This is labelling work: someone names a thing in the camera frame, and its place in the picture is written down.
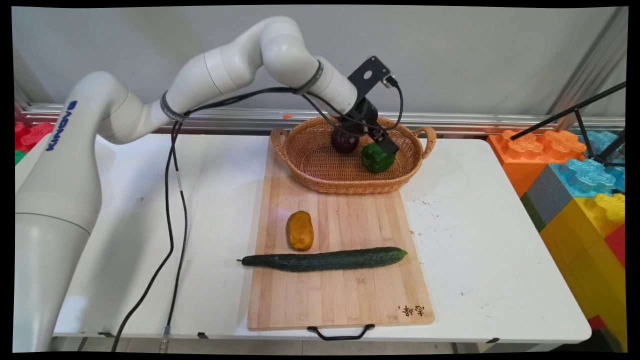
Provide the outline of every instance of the white wall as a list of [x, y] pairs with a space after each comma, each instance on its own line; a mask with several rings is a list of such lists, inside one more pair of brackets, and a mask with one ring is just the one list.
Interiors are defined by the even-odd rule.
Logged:
[[[62, 103], [84, 75], [112, 72], [144, 101], [158, 98], [182, 64], [259, 20], [298, 21], [312, 54], [348, 75], [375, 54], [396, 73], [405, 111], [544, 114], [613, 8], [446, 6], [194, 6], [12, 8], [18, 83], [35, 102]], [[275, 86], [264, 69], [247, 90]], [[397, 111], [393, 90], [369, 98]], [[293, 95], [245, 108], [309, 109]]]
[[[607, 90], [627, 80], [627, 57], [612, 71], [611, 76], [599, 91]], [[586, 117], [625, 117], [627, 104], [627, 89], [619, 90], [604, 99], [587, 106], [582, 111]]]

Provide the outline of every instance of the black cable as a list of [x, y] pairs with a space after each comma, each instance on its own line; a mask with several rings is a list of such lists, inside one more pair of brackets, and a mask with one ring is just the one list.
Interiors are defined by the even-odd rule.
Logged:
[[[318, 100], [320, 100], [320, 101], [324, 102], [327, 106], [329, 106], [329, 108], [330, 108], [331, 110], [333, 110], [333, 112], [335, 112], [336, 114], [338, 114], [338, 116], [340, 116], [340, 117], [342, 117], [342, 118], [344, 118], [344, 119], [346, 119], [346, 120], [348, 120], [348, 121], [355, 122], [355, 123], [360, 124], [360, 125], [365, 126], [365, 127], [372, 127], [372, 128], [374, 128], [374, 129], [391, 130], [391, 129], [395, 129], [395, 128], [396, 128], [396, 126], [400, 123], [400, 119], [401, 119], [401, 117], [402, 117], [402, 109], [403, 109], [403, 106], [404, 106], [404, 101], [403, 101], [403, 99], [402, 99], [402, 91], [400, 91], [400, 88], [399, 88], [398, 86], [397, 86], [396, 88], [398, 89], [398, 92], [399, 92], [400, 97], [401, 97], [401, 98], [400, 98], [400, 114], [399, 114], [399, 116], [398, 116], [398, 119], [396, 120], [396, 123], [395, 123], [392, 127], [388, 128], [388, 129], [385, 129], [384, 127], [381, 127], [380, 125], [378, 125], [378, 126], [374, 126], [374, 125], [369, 125], [369, 124], [365, 124], [365, 123], [363, 123], [363, 122], [360, 122], [360, 121], [358, 121], [358, 120], [356, 120], [356, 119], [353, 119], [353, 118], [351, 118], [351, 117], [349, 117], [349, 116], [347, 116], [347, 115], [343, 114], [340, 110], [336, 109], [336, 108], [335, 108], [335, 107], [334, 107], [330, 102], [328, 102], [327, 100], [323, 99], [321, 96], [319, 96], [319, 95], [315, 95], [315, 94], [311, 94], [311, 96], [313, 96], [313, 97], [317, 98]], [[254, 91], [254, 92], [248, 92], [248, 93], [246, 93], [246, 94], [240, 94], [240, 95], [237, 95], [237, 96], [229, 97], [228, 99], [224, 99], [224, 100], [220, 100], [220, 101], [212, 102], [212, 103], [210, 103], [210, 104], [206, 104], [206, 105], [203, 105], [203, 106], [200, 106], [200, 107], [197, 107], [197, 108], [191, 109], [191, 110], [189, 110], [189, 111], [185, 112], [185, 113], [184, 113], [184, 116], [189, 116], [189, 115], [191, 115], [192, 113], [194, 113], [194, 112], [196, 112], [196, 111], [208, 110], [208, 109], [219, 108], [219, 107], [222, 107], [222, 106], [227, 106], [227, 105], [235, 104], [235, 103], [237, 103], [237, 102], [240, 102], [240, 101], [246, 100], [246, 99], [248, 99], [248, 98], [250, 98], [250, 97], [253, 97], [253, 96], [256, 96], [256, 95], [259, 95], [259, 94], [267, 94], [267, 93], [294, 94], [295, 92], [297, 92], [297, 90], [296, 90], [296, 89], [294, 89], [294, 88], [288, 88], [288, 87], [284, 87], [284, 86], [273, 87], [273, 88], [264, 88], [264, 89], [261, 89], [261, 90], [256, 90], [256, 91]], [[366, 134], [367, 134], [366, 132], [363, 132], [363, 133], [360, 133], [360, 134], [354, 134], [354, 133], [350, 133], [349, 131], [346, 131], [345, 129], [343, 129], [343, 128], [341, 128], [341, 127], [337, 126], [336, 124], [334, 124], [334, 123], [333, 123], [333, 122], [332, 122], [332, 121], [331, 121], [331, 120], [330, 120], [330, 119], [329, 119], [329, 118], [328, 118], [328, 117], [323, 113], [323, 111], [322, 111], [322, 110], [320, 110], [320, 108], [319, 108], [319, 107], [318, 107], [318, 106], [313, 102], [313, 100], [309, 99], [309, 97], [308, 97], [306, 94], [302, 94], [302, 98], [304, 98], [305, 100], [307, 100], [307, 101], [309, 102], [309, 104], [311, 104], [311, 106], [313, 106], [313, 108], [314, 108], [314, 109], [315, 109], [315, 110], [316, 110], [316, 111], [317, 111], [317, 112], [318, 112], [318, 113], [319, 113], [319, 114], [320, 114], [320, 115], [321, 115], [321, 116], [322, 116], [322, 117], [323, 117], [323, 118], [324, 118], [324, 119], [325, 119], [325, 120], [326, 120], [326, 121], [327, 121], [331, 126], [333, 126], [335, 129], [338, 129], [338, 130], [342, 131], [343, 133], [346, 133], [346, 134], [347, 134], [347, 135], [349, 135], [349, 136], [357, 136], [357, 137], [360, 137], [360, 136], [364, 136], [364, 135], [366, 135]]]
[[149, 280], [149, 283], [147, 284], [147, 287], [145, 288], [145, 291], [142, 293], [142, 296], [140, 297], [138, 302], [135, 305], [133, 305], [131, 310], [129, 310], [127, 315], [122, 320], [122, 323], [120, 323], [118, 332], [116, 333], [116, 336], [113, 339], [111, 352], [116, 351], [116, 348], [118, 347], [118, 342], [120, 341], [120, 337], [122, 335], [122, 331], [124, 330], [125, 325], [127, 325], [127, 322], [129, 321], [130, 317], [133, 315], [133, 313], [136, 312], [136, 310], [140, 307], [142, 302], [145, 300], [145, 298], [147, 297], [147, 294], [149, 293], [149, 290], [151, 290], [151, 286], [153, 286], [154, 281], [156, 281], [156, 277], [158, 276], [158, 274], [160, 274], [160, 270], [162, 270], [162, 268], [164, 267], [164, 264], [166, 264], [166, 262], [171, 257], [171, 254], [173, 254], [173, 232], [171, 229], [171, 218], [169, 216], [169, 166], [171, 165], [171, 158], [173, 156], [173, 153], [175, 152], [175, 139], [177, 136], [174, 137], [174, 133], [177, 126], [178, 126], [178, 123], [177, 122], [174, 123], [173, 128], [171, 130], [171, 135], [172, 135], [171, 149], [169, 150], [169, 156], [166, 160], [166, 167], [164, 169], [164, 202], [166, 205], [166, 220], [169, 227], [169, 244], [170, 244], [169, 253], [164, 257], [164, 259], [156, 269], [156, 272], [154, 272], [153, 276], [151, 277], [151, 280]]
[[[175, 134], [175, 138], [173, 138], [173, 142], [178, 138], [178, 134], [180, 133], [180, 129], [182, 127], [182, 123], [178, 125], [178, 130]], [[175, 172], [179, 175], [178, 170], [178, 159], [175, 155], [175, 149], [173, 150], [173, 164], [175, 165]], [[187, 249], [187, 226], [188, 226], [188, 218], [187, 218], [187, 202], [184, 200], [184, 191], [182, 191], [182, 185], [180, 186], [180, 198], [182, 199], [182, 208], [184, 209], [184, 237], [182, 238], [182, 251], [180, 252], [180, 261], [178, 262], [178, 271], [175, 275], [175, 284], [173, 285], [173, 297], [171, 300], [171, 308], [169, 309], [169, 316], [166, 321], [166, 326], [171, 326], [171, 319], [173, 318], [173, 308], [175, 307], [175, 299], [178, 294], [178, 282], [180, 281], [180, 271], [182, 270], [182, 260], [184, 259], [184, 253]]]
[[[375, 129], [382, 129], [382, 130], [385, 130], [385, 131], [390, 131], [390, 130], [395, 129], [398, 126], [398, 124], [400, 124], [400, 120], [402, 118], [402, 112], [403, 112], [403, 108], [404, 108], [404, 99], [403, 99], [403, 95], [402, 95], [402, 90], [400, 89], [400, 86], [398, 85], [397, 81], [392, 77], [388, 77], [387, 81], [393, 87], [395, 87], [397, 89], [398, 94], [400, 96], [400, 112], [398, 114], [398, 119], [396, 120], [396, 123], [393, 126], [389, 127], [389, 128], [381, 127], [380, 125], [372, 126], [372, 125], [365, 124], [363, 122], [357, 121], [356, 119], [352, 119], [351, 117], [343, 114], [341, 111], [336, 109], [330, 102], [328, 102], [327, 100], [323, 99], [321, 96], [314, 95], [314, 94], [312, 94], [312, 96], [314, 96], [315, 98], [317, 98], [320, 101], [324, 102], [327, 106], [329, 106], [329, 108], [331, 108], [331, 110], [333, 110], [336, 114], [338, 114], [338, 116], [340, 116], [340, 117], [342, 117], [342, 118], [344, 118], [344, 119], [346, 119], [348, 121], [356, 122], [357, 124], [363, 125], [365, 127], [373, 127]], [[246, 99], [248, 99], [250, 97], [253, 97], [253, 96], [256, 96], [256, 95], [259, 95], [259, 94], [266, 94], [266, 93], [295, 94], [296, 92], [297, 92], [296, 89], [288, 88], [288, 87], [284, 87], [284, 86], [273, 87], [273, 88], [264, 88], [262, 90], [256, 90], [254, 92], [249, 92], [249, 93], [246, 93], [246, 94], [241, 94], [241, 95], [237, 95], [237, 96], [234, 96], [234, 97], [229, 97], [228, 99], [220, 100], [220, 101], [217, 101], [217, 102], [212, 102], [210, 104], [206, 104], [206, 105], [200, 106], [198, 108], [191, 109], [191, 110], [185, 112], [184, 116], [188, 117], [192, 113], [194, 113], [196, 111], [200, 111], [200, 110], [219, 108], [221, 106], [227, 106], [227, 105], [235, 104], [237, 102], [246, 100]], [[342, 131], [343, 133], [346, 133], [349, 136], [357, 136], [357, 137], [359, 137], [359, 136], [366, 135], [366, 132], [364, 132], [362, 134], [353, 134], [353, 133], [350, 133], [349, 131], [346, 131], [345, 129], [339, 127], [334, 122], [332, 122], [323, 113], [323, 111], [313, 102], [313, 100], [311, 100], [306, 94], [302, 94], [302, 98], [307, 100], [309, 102], [309, 104], [311, 104], [311, 106], [331, 126], [333, 126], [335, 129], [338, 129], [339, 131]], [[122, 335], [122, 331], [124, 330], [124, 327], [127, 325], [127, 322], [129, 321], [130, 317], [133, 315], [133, 313], [136, 312], [136, 310], [140, 307], [142, 302], [145, 300], [145, 298], [147, 297], [147, 294], [149, 293], [149, 290], [151, 289], [151, 286], [153, 286], [153, 283], [156, 280], [156, 277], [158, 276], [158, 274], [160, 273], [160, 271], [164, 267], [164, 264], [169, 260], [169, 258], [173, 254], [173, 229], [171, 227], [171, 216], [169, 214], [169, 167], [171, 166], [171, 159], [173, 158], [175, 171], [176, 171], [176, 173], [179, 172], [178, 159], [177, 159], [177, 156], [175, 154], [175, 142], [178, 139], [178, 134], [180, 133], [181, 129], [182, 129], [182, 123], [181, 122], [180, 123], [175, 122], [173, 124], [172, 130], [171, 130], [171, 148], [169, 150], [169, 156], [167, 158], [166, 167], [165, 167], [165, 170], [164, 170], [164, 202], [165, 202], [165, 208], [166, 208], [166, 221], [167, 221], [167, 226], [168, 226], [168, 230], [169, 230], [169, 244], [170, 244], [169, 253], [167, 253], [167, 255], [164, 257], [164, 259], [162, 260], [162, 262], [160, 263], [160, 265], [156, 269], [156, 272], [154, 272], [153, 276], [151, 277], [151, 280], [149, 280], [149, 283], [147, 284], [147, 287], [145, 288], [145, 291], [142, 293], [142, 296], [140, 297], [140, 299], [137, 301], [137, 303], [135, 305], [133, 305], [131, 310], [129, 310], [129, 312], [127, 313], [125, 318], [122, 320], [122, 323], [120, 324], [120, 326], [118, 328], [118, 332], [116, 333], [116, 336], [115, 336], [115, 338], [113, 340], [113, 345], [111, 346], [111, 351], [112, 352], [115, 352], [116, 348], [118, 347], [118, 342], [120, 341], [120, 337]], [[175, 307], [175, 301], [176, 301], [177, 292], [178, 292], [180, 271], [182, 270], [182, 260], [184, 259], [184, 253], [185, 253], [185, 250], [186, 250], [186, 242], [187, 242], [187, 229], [188, 229], [188, 227], [187, 227], [187, 225], [188, 225], [187, 204], [186, 204], [186, 201], [185, 201], [185, 198], [184, 198], [184, 192], [182, 191], [182, 188], [180, 189], [180, 197], [182, 199], [182, 207], [184, 208], [184, 237], [183, 237], [183, 240], [182, 240], [182, 252], [180, 253], [180, 261], [179, 261], [179, 264], [178, 264], [178, 270], [177, 270], [177, 274], [176, 274], [176, 278], [175, 278], [175, 284], [173, 286], [173, 297], [172, 297], [172, 301], [171, 301], [171, 308], [169, 310], [169, 315], [168, 315], [167, 323], [166, 323], [167, 327], [171, 326], [171, 320], [172, 320], [172, 317], [173, 317], [173, 309]]]

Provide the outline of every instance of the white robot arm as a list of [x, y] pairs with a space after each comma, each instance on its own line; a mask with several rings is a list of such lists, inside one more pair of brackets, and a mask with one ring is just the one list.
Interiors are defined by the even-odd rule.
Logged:
[[[168, 89], [166, 102], [184, 113], [249, 85], [262, 65], [280, 83], [299, 88], [314, 76], [318, 61], [324, 70], [308, 92], [347, 113], [356, 103], [356, 87], [328, 61], [309, 54], [298, 25], [288, 17], [265, 19], [230, 44], [189, 60]], [[160, 101], [143, 104], [108, 72], [80, 80], [63, 109], [45, 151], [15, 196], [14, 352], [48, 350], [98, 218], [102, 194], [96, 134], [128, 143], [171, 121]]]

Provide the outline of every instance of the cucumber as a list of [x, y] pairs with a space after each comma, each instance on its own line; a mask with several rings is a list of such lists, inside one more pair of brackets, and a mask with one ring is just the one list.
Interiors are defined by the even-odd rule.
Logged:
[[320, 254], [269, 254], [245, 256], [242, 265], [265, 266], [290, 272], [375, 268], [395, 264], [406, 251], [399, 247], [374, 247]]

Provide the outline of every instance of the black handle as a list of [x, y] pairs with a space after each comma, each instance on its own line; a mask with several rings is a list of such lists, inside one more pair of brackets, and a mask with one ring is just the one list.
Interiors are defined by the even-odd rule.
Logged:
[[331, 340], [359, 340], [362, 339], [362, 336], [364, 336], [364, 333], [373, 329], [374, 327], [376, 327], [375, 325], [373, 325], [372, 323], [370, 323], [369, 325], [365, 325], [364, 328], [362, 329], [362, 332], [360, 333], [360, 335], [356, 335], [356, 336], [324, 336], [320, 333], [320, 330], [318, 330], [317, 326], [310, 326], [307, 327], [307, 330], [309, 330], [310, 332], [314, 332], [316, 333], [318, 336], [320, 336], [320, 338], [322, 340], [325, 341], [331, 341]]

